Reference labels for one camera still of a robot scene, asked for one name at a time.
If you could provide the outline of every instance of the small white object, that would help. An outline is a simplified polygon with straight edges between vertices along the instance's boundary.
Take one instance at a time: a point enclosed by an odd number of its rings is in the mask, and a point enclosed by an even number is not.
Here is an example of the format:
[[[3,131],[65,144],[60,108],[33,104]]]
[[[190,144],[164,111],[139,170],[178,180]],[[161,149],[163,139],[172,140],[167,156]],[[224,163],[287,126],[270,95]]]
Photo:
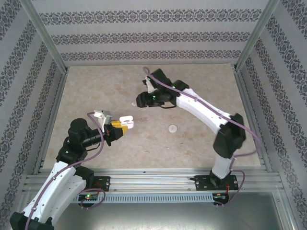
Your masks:
[[[98,118],[98,122],[101,125],[102,132],[104,133],[105,132],[104,127],[105,127],[105,123],[106,123],[106,116],[101,111],[94,110],[94,112],[95,112],[94,117]]]
[[[153,87],[153,85],[151,84],[151,82],[149,81],[148,77],[145,77],[146,80],[146,85],[147,85],[147,92],[148,93],[152,93],[153,91],[157,90]]]
[[[177,132],[177,126],[175,126],[175,125],[170,125],[169,127],[168,127],[168,131],[170,132],[170,133],[176,133]]]
[[[122,126],[128,126],[128,129],[134,126],[133,116],[121,116],[119,121]]]

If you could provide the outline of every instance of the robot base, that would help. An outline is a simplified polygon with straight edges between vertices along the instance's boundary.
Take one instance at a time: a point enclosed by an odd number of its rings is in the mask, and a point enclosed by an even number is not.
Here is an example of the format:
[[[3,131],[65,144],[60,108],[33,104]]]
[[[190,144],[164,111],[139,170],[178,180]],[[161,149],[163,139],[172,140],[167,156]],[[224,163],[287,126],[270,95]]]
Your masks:
[[[224,179],[214,178],[212,173],[210,175],[196,175],[191,180],[195,181],[196,191],[221,191],[227,190],[238,190],[238,182],[235,175],[228,174]]]

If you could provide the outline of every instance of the black mounting bracket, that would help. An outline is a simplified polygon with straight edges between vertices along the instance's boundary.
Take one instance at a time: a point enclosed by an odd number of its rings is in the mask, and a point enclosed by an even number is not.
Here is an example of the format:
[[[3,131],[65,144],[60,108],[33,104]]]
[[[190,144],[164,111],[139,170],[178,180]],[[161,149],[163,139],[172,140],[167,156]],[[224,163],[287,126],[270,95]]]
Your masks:
[[[195,181],[196,191],[227,190],[227,185],[229,186],[229,190],[238,190],[239,188],[235,175],[228,175],[222,179],[218,188],[211,183],[210,178],[211,177],[209,175],[196,175],[194,178],[190,179]]]
[[[111,177],[109,176],[94,176],[93,188],[101,188],[105,192],[109,191]]]

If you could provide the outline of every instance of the aluminum frame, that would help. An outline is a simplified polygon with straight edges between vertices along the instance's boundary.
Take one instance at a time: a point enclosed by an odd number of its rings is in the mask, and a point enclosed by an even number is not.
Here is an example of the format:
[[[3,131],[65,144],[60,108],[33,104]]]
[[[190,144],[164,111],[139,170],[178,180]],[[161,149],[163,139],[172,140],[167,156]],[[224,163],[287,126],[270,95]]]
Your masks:
[[[65,71],[67,70],[67,66],[65,65],[65,62],[61,54],[59,53],[56,45],[54,44],[46,26],[44,25],[38,12],[36,11],[34,4],[31,0],[20,0],[20,3],[28,14],[29,18],[31,19],[40,37],[44,41],[46,47],[48,48],[48,51],[51,53],[53,59],[58,65],[58,68],[61,70],[62,73],[65,73]]]
[[[242,77],[232,65],[234,77],[238,86],[238,90],[242,99],[244,109],[247,114],[248,123],[252,131],[260,135],[255,117],[251,108],[250,101],[246,89],[244,87]],[[48,127],[48,135],[44,141],[37,164],[37,175],[28,175],[26,177],[23,191],[18,206],[21,211],[28,202],[36,195],[47,176],[50,169],[43,169],[44,157],[47,153],[49,140],[55,122],[55,117],[59,108],[60,99],[64,90],[66,77],[63,80],[60,93],[54,105],[54,112],[50,125]],[[260,167],[238,167],[234,169],[244,170],[246,173],[245,183],[240,192],[271,192],[274,197],[278,214],[285,230],[296,230],[297,225],[290,208],[289,201],[284,191],[283,183],[278,172],[273,172],[264,146],[261,146],[259,155]],[[106,194],[113,195],[178,195],[189,194],[191,196],[199,196],[199,194],[212,194],[217,191],[196,191],[195,184],[189,178],[195,175],[209,174],[211,168],[180,168],[180,169],[93,169],[96,176],[110,176],[110,190]],[[242,175],[239,172],[234,173],[239,183],[242,182]]]
[[[252,51],[256,41],[258,40],[262,30],[264,29],[266,23],[270,19],[272,13],[274,12],[277,4],[280,2],[280,0],[269,0],[267,5],[265,6],[253,32],[248,38],[248,41],[246,42],[246,45],[244,46],[238,61],[236,62],[236,68],[241,69],[247,60],[250,52]]]

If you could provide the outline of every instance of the floral border pattern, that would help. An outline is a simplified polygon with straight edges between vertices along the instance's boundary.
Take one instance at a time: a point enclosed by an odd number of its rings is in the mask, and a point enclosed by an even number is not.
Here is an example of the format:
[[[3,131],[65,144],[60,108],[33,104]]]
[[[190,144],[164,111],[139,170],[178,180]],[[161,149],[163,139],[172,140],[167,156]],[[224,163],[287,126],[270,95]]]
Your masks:
[[[306,70],[301,65],[301,61],[295,54],[294,49],[274,16],[269,19],[266,28],[274,40],[275,45],[283,58],[283,62],[287,66],[288,71],[294,79],[296,87],[299,89],[299,92],[305,101],[305,105],[307,106]]]
[[[246,42],[250,32],[166,32],[53,35],[56,45],[147,42]]]
[[[61,53],[64,61],[238,58],[241,50],[159,50]]]
[[[241,70],[240,70],[240,73],[241,73],[242,80],[243,80],[243,82],[244,82],[244,86],[245,86],[245,89],[246,89],[246,92],[247,92],[247,95],[248,95],[248,99],[249,99],[249,101],[250,101],[251,108],[252,108],[252,110],[253,110],[253,113],[254,113],[254,116],[255,116],[255,119],[256,119],[256,122],[257,122],[258,130],[259,130],[260,135],[261,135],[261,140],[262,140],[263,146],[264,146],[265,151],[266,151],[266,153],[267,153],[267,156],[268,156],[268,159],[269,159],[270,166],[271,166],[272,170],[274,171],[274,166],[273,166],[273,164],[272,164],[271,157],[270,157],[270,155],[268,154],[268,147],[267,147],[267,145],[266,145],[266,143],[265,143],[265,141],[264,141],[263,133],[262,133],[262,130],[261,130],[261,128],[260,128],[260,123],[259,123],[258,118],[257,118],[257,116],[256,116],[256,110],[255,110],[255,108],[254,108],[254,105],[252,104],[252,99],[251,99],[251,97],[250,97],[250,95],[249,95],[249,91],[248,91],[247,86],[246,86],[246,82],[245,82],[245,79],[244,79],[244,75],[243,75],[243,72],[242,72]]]
[[[157,22],[255,22],[260,9],[142,10],[40,13],[45,25]]]
[[[307,7],[305,3],[302,0],[283,0],[282,3],[304,35],[304,38],[307,39]]]
[[[6,32],[14,21],[17,13],[21,9],[21,4],[18,0],[7,0],[0,10],[0,41],[2,41]]]
[[[6,66],[3,68],[0,76],[0,107],[2,102],[7,95],[8,90],[11,87],[12,80],[17,74],[21,62],[24,59],[26,52],[36,34],[36,29],[31,21],[28,22],[27,26],[23,30],[21,37],[18,39],[18,42],[12,52],[12,55],[9,57],[9,60],[6,62]]]
[[[261,105],[263,115],[266,119],[268,129],[270,130],[270,135],[272,137],[276,153],[279,157],[281,167],[286,176],[289,188],[291,189],[291,194],[293,196],[294,202],[296,203],[296,209],[299,212],[300,218],[302,219],[304,228],[307,228],[307,204],[306,199],[303,197],[304,193],[300,188],[300,183],[297,182],[297,175],[295,174],[294,170],[295,166],[289,160],[287,149],[284,147],[283,138],[279,132],[274,115],[271,111],[271,107],[251,57],[248,57],[245,64],[248,69],[249,77],[251,78],[251,81],[254,85],[254,89]]]
[[[12,173],[12,178],[10,179],[9,187],[7,188],[7,193],[4,196],[4,201],[1,204],[1,209],[0,209],[0,229],[5,229],[6,224],[8,223],[8,218],[11,214],[11,208],[12,204],[16,198],[16,194],[18,192],[18,187],[20,185],[20,180],[22,178],[22,174],[24,172],[24,169],[26,167],[27,159],[30,154],[31,146],[33,143],[33,140],[35,138],[36,131],[38,129],[38,125],[40,122],[40,119],[43,114],[43,110],[45,107],[45,103],[47,101],[47,97],[52,85],[52,82],[55,77],[55,73],[58,69],[58,66],[56,62],[53,60],[51,62],[50,68],[48,70],[48,74],[46,76],[44,86],[42,87],[42,91],[40,93],[40,96],[38,98],[36,108],[34,111],[34,114],[32,116],[32,120],[30,122],[29,128],[27,130],[26,136],[24,138],[24,142],[22,145],[22,148],[20,149],[20,153],[18,155],[18,160],[15,164],[15,168]],[[61,80],[59,80],[58,86],[56,93],[59,88]],[[54,105],[54,101],[52,103],[49,117],[52,111],[52,107]]]
[[[295,145],[298,148],[298,153],[301,154],[301,160],[305,163],[304,166],[307,167],[307,138],[304,136],[305,133],[302,131],[302,126],[299,124],[296,118],[295,111],[291,106],[291,102],[288,100],[286,91],[283,88],[282,82],[275,70],[272,60],[262,42],[259,39],[255,43],[255,49],[261,60],[262,66],[265,69],[268,79],[271,83],[272,89],[275,93],[276,99],[279,102],[279,106],[285,117],[285,121],[288,124],[290,133],[295,140]]]
[[[11,151],[12,142],[15,139],[15,134],[17,133],[17,130],[19,128],[19,124],[22,120],[25,109],[30,100],[30,96],[32,94],[33,88],[41,71],[47,53],[48,49],[43,43],[38,50],[33,65],[20,92],[12,116],[10,117],[9,123],[6,126],[7,129],[2,135],[0,143],[0,173],[2,172],[2,167],[5,165],[5,159]]]

